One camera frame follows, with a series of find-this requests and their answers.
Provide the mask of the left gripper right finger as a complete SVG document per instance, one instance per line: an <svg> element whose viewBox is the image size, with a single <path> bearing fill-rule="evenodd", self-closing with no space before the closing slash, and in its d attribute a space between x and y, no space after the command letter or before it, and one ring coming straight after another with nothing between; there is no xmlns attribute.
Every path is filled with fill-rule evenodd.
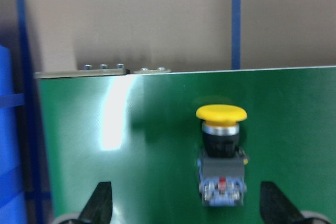
<svg viewBox="0 0 336 224"><path fill-rule="evenodd" d="M324 215L300 211L273 182L260 184L259 212L264 223L330 223Z"/></svg>

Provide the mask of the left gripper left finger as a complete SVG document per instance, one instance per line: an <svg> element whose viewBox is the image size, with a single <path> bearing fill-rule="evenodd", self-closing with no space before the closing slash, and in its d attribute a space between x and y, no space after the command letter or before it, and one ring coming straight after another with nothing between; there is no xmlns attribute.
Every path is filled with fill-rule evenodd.
<svg viewBox="0 0 336 224"><path fill-rule="evenodd" d="M110 223L113 202L111 182L99 182L80 213L58 216L54 223Z"/></svg>

